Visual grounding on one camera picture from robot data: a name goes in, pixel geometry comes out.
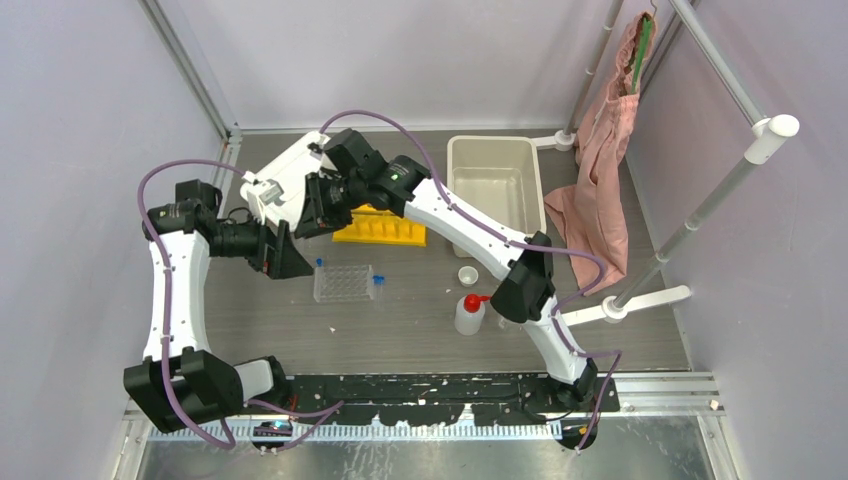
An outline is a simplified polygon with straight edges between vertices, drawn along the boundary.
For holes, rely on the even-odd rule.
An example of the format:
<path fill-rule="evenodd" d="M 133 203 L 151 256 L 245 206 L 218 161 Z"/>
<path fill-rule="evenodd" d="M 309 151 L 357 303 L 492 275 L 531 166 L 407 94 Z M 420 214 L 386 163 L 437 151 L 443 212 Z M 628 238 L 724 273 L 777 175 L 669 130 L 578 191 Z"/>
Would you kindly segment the white red wash bottle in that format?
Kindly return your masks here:
<path fill-rule="evenodd" d="M 488 295 L 468 294 L 458 301 L 454 327 L 459 334 L 472 336 L 479 332 L 490 299 Z"/>

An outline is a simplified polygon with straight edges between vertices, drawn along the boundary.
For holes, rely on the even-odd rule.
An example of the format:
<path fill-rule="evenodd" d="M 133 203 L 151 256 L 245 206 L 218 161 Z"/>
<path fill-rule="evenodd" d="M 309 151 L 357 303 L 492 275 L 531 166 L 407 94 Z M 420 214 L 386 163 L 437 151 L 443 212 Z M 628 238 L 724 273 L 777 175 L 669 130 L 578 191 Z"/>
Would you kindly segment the white garment rack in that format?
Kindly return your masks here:
<path fill-rule="evenodd" d="M 573 326 L 593 321 L 618 323 L 628 314 L 636 311 L 651 309 L 663 305 L 672 305 L 692 296 L 692 289 L 686 285 L 665 288 L 650 293 L 642 293 L 645 287 L 677 253 L 685 241 L 703 226 L 707 219 L 727 200 L 731 194 L 759 166 L 764 165 L 775 153 L 800 131 L 800 121 L 790 114 L 778 114 L 771 117 L 761 110 L 757 101 L 750 95 L 746 86 L 736 75 L 734 66 L 727 61 L 724 53 L 711 38 L 704 23 L 698 16 L 697 1 L 672 1 L 671 8 L 673 24 L 663 33 L 662 52 L 666 53 L 679 32 L 684 27 L 692 37 L 692 42 L 709 63 L 716 77 L 722 83 L 727 95 L 744 117 L 748 132 L 743 134 L 739 121 L 732 120 L 729 126 L 720 127 L 717 123 L 718 109 L 709 107 L 701 113 L 702 119 L 694 121 L 694 125 L 706 128 L 704 133 L 692 133 L 690 142 L 696 147 L 704 147 L 708 140 L 718 140 L 728 146 L 741 145 L 741 140 L 750 141 L 740 159 L 729 172 L 718 182 L 715 188 L 705 197 L 701 204 L 683 221 L 669 239 L 653 254 L 643 270 L 627 279 L 624 289 L 615 296 L 603 299 L 598 305 L 562 314 L 561 308 L 566 303 L 592 292 L 596 289 L 607 272 L 611 270 L 601 260 L 592 261 L 598 266 L 598 275 L 586 288 L 561 301 L 551 300 L 544 307 L 539 320 L 531 320 L 529 327 L 545 331 L 556 328 Z"/>

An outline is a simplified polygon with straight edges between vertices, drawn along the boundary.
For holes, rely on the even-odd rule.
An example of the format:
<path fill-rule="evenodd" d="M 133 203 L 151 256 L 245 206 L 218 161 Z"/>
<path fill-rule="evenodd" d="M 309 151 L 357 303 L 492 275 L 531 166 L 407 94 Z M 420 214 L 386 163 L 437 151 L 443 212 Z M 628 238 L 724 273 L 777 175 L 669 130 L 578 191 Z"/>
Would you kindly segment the small white cup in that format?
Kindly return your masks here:
<path fill-rule="evenodd" d="M 478 282 L 479 272 L 473 266 L 462 266 L 457 272 L 457 278 L 461 285 L 471 287 Z"/>

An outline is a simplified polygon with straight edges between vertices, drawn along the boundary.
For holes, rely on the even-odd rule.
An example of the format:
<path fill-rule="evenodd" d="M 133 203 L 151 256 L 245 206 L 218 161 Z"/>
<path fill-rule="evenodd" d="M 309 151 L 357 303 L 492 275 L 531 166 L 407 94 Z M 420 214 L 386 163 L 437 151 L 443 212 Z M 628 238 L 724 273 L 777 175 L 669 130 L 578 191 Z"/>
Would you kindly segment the pink cloth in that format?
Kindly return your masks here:
<path fill-rule="evenodd" d="M 644 64 L 654 49 L 658 26 L 644 11 L 627 24 L 613 58 L 613 69 L 599 89 L 577 130 L 575 162 L 577 180 L 544 197 L 544 208 L 557 232 L 571 250 L 600 259 L 611 270 L 594 294 L 627 275 L 629 235 L 620 196 L 619 165 L 633 133 L 641 95 L 641 80 L 630 93 L 631 62 L 643 14 L 654 18 L 654 29 Z M 590 259 L 572 256 L 571 267 L 579 290 L 593 282 L 598 266 Z"/>

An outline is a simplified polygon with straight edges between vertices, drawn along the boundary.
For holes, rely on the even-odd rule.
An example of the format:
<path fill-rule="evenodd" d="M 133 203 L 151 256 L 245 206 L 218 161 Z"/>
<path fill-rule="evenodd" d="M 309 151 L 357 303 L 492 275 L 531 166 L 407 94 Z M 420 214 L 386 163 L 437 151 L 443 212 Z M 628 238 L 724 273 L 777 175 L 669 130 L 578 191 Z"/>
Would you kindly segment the aluminium frame rail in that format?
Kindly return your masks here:
<path fill-rule="evenodd" d="M 405 423 L 385 426 L 374 420 L 369 425 L 329 425 L 342 402 L 330 408 L 290 417 L 260 407 L 229 419 L 239 441 L 282 443 L 298 436 L 308 441 L 451 441 L 451 440 L 565 440 L 578 442 L 589 423 L 603 420 L 647 420 L 672 417 L 716 417 L 725 413 L 711 375 L 692 372 L 617 373 L 602 392 L 590 415 L 576 419 L 550 417 L 542 423 L 520 426 L 475 426 L 469 410 L 449 426 L 412 427 Z"/>

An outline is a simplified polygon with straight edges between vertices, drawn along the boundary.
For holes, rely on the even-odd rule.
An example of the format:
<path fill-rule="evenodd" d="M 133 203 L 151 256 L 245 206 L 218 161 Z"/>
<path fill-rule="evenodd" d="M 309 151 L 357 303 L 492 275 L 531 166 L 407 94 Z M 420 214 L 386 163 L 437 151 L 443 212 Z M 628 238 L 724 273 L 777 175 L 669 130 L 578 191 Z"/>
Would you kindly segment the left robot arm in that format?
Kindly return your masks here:
<path fill-rule="evenodd" d="M 249 400 L 269 413 L 285 409 L 292 387 L 273 356 L 231 365 L 211 351 L 204 286 L 214 258 L 241 258 L 272 280 L 310 276 L 287 222 L 241 223 L 218 216 L 222 193 L 200 180 L 180 182 L 172 203 L 147 215 L 159 238 L 149 242 L 154 300 L 139 365 L 125 369 L 131 399 L 163 433 L 239 414 Z"/>

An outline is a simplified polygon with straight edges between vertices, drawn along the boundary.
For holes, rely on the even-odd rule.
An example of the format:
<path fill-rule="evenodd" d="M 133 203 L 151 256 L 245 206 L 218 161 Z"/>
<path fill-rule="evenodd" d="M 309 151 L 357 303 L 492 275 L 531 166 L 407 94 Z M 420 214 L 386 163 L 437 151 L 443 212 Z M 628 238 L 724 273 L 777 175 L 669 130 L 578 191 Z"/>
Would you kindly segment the yellow test tube rack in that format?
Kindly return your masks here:
<path fill-rule="evenodd" d="M 425 247 L 427 229 L 388 210 L 363 205 L 352 211 L 353 222 L 332 234 L 337 243 Z"/>

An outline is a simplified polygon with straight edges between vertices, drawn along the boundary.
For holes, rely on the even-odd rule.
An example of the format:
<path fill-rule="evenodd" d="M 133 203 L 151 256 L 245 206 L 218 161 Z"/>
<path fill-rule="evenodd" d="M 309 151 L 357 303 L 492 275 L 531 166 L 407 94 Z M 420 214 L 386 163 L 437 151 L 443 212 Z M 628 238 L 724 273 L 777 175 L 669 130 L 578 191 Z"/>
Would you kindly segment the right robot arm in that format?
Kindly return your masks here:
<path fill-rule="evenodd" d="M 571 411 L 590 405 L 598 369 L 556 318 L 554 249 L 545 234 L 527 236 L 494 221 L 450 193 L 431 168 L 406 155 L 386 160 L 353 129 L 332 137 L 311 132 L 287 152 L 305 185 L 295 237 L 343 230 L 362 205 L 424 225 L 499 280 L 490 305 L 523 325 L 556 381 L 558 403 Z"/>

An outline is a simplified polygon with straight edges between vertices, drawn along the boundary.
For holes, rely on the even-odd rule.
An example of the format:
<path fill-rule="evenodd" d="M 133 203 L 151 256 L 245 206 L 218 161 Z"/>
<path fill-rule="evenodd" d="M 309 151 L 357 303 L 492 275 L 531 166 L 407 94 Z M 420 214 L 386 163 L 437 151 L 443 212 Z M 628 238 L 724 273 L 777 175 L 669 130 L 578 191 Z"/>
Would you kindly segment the clear acrylic tube tray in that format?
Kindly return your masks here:
<path fill-rule="evenodd" d="M 317 303 L 372 301 L 375 283 L 371 265 L 317 266 L 313 297 Z"/>

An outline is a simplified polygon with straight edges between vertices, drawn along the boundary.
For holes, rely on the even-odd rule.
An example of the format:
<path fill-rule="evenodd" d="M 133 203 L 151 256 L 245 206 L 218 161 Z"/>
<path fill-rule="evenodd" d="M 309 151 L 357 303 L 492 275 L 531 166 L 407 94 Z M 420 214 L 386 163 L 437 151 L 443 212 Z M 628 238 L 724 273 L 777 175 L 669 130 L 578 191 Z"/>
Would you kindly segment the green clothes hanger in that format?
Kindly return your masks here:
<path fill-rule="evenodd" d="M 636 49 L 634 51 L 631 62 L 631 87 L 630 93 L 635 94 L 640 84 L 640 77 L 643 69 L 645 57 L 647 55 L 649 43 L 651 41 L 654 29 L 654 18 L 651 14 L 643 14 L 641 18 L 639 37 Z"/>

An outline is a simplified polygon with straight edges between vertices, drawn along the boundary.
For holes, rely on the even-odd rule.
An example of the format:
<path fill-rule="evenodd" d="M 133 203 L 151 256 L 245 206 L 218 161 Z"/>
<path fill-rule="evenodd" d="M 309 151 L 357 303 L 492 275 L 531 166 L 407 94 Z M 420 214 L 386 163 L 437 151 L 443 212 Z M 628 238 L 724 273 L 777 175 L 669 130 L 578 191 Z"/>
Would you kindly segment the beige plastic bin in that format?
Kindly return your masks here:
<path fill-rule="evenodd" d="M 452 137 L 447 188 L 513 230 L 527 236 L 546 231 L 537 148 L 527 137 Z"/>

